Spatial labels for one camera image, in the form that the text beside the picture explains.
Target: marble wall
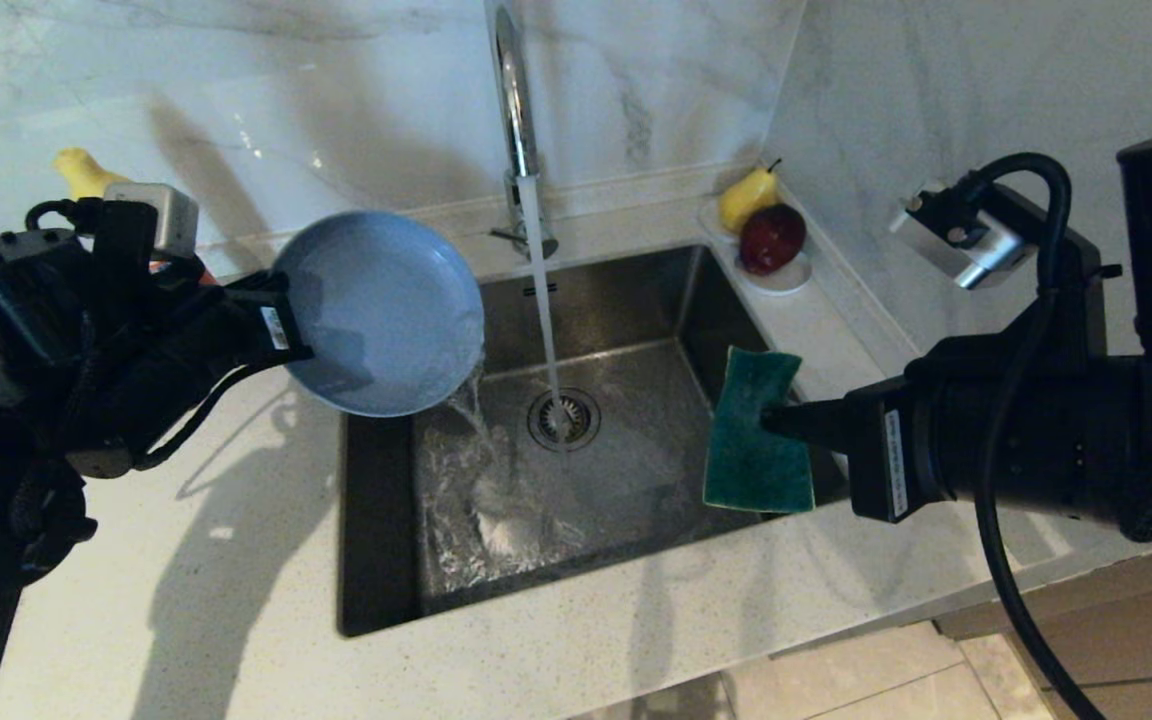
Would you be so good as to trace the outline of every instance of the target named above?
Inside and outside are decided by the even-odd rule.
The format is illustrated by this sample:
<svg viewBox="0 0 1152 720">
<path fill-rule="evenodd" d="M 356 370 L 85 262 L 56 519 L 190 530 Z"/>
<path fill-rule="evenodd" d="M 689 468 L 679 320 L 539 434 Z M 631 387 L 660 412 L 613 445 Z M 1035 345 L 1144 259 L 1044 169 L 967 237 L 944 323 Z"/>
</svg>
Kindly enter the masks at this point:
<svg viewBox="0 0 1152 720">
<path fill-rule="evenodd" d="M 901 197 L 1007 152 L 1047 152 L 1073 177 L 1073 227 L 1127 264 L 1114 154 L 1147 137 L 1152 3 L 810 0 L 764 152 L 785 158 L 781 177 L 927 350 L 1001 328 L 1033 298 L 1033 271 L 957 290 L 888 236 Z M 1044 203 L 1041 182 L 1011 187 Z M 1107 283 L 1107 306 L 1111 350 L 1134 351 L 1126 279 Z"/>
<path fill-rule="evenodd" d="M 753 158 L 803 0 L 518 0 L 552 185 Z M 479 0 L 0 0 L 0 232 L 56 150 L 177 184 L 200 242 L 500 192 Z"/>
</svg>

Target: apple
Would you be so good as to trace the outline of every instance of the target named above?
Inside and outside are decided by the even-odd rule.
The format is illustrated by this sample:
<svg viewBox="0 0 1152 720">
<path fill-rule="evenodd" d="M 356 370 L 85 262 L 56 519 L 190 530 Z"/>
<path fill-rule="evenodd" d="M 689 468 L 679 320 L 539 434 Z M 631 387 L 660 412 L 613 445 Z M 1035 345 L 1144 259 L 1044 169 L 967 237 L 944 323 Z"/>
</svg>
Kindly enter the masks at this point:
<svg viewBox="0 0 1152 720">
<path fill-rule="evenodd" d="M 808 223 L 782 204 L 756 211 L 740 232 L 740 263 L 756 275 L 768 275 L 796 258 L 808 238 Z"/>
</svg>

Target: sink basin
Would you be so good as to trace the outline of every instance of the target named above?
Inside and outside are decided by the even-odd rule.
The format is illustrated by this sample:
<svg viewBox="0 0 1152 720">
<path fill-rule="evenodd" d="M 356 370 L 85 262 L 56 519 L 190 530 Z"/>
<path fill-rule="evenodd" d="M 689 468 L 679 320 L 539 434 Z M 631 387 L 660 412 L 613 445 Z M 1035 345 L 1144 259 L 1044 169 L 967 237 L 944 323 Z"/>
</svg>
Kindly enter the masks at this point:
<svg viewBox="0 0 1152 720">
<path fill-rule="evenodd" d="M 476 386 L 412 418 L 343 420 L 340 632 L 770 518 L 700 501 L 728 347 L 768 348 L 706 247 L 550 273 L 561 410 L 531 279 L 482 290 Z M 827 454 L 813 473 L 818 503 L 846 497 Z"/>
</svg>

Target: pear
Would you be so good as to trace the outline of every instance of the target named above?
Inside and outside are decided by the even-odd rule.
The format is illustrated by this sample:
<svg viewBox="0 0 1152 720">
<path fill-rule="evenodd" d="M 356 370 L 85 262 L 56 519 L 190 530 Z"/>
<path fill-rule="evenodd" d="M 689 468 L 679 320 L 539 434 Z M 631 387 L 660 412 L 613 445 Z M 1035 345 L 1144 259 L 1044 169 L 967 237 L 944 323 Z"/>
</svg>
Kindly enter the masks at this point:
<svg viewBox="0 0 1152 720">
<path fill-rule="evenodd" d="M 767 169 L 755 168 L 718 197 L 718 219 L 727 232 L 740 234 L 750 215 L 781 200 L 776 197 L 776 176 L 772 174 L 780 164 L 776 160 Z"/>
<path fill-rule="evenodd" d="M 132 182 L 100 167 L 100 164 L 82 147 L 65 147 L 52 160 L 52 165 L 69 183 L 69 197 L 104 197 L 105 188 L 115 182 Z"/>
</svg>

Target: drain strainer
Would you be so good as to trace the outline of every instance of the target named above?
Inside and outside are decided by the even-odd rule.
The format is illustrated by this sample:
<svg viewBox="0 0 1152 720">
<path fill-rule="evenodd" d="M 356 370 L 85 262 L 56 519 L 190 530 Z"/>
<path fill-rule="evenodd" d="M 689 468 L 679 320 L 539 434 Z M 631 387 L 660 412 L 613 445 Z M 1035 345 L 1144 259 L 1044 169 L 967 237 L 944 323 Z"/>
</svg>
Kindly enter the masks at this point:
<svg viewBox="0 0 1152 720">
<path fill-rule="evenodd" d="M 579 450 L 593 442 L 602 420 L 594 399 L 574 387 L 559 389 L 558 397 L 561 407 L 554 406 L 553 393 L 548 391 L 532 401 L 531 409 L 526 410 L 526 430 L 531 438 L 545 450 L 559 450 L 558 433 L 563 425 L 561 419 L 566 416 L 567 432 L 562 439 L 567 450 Z"/>
</svg>

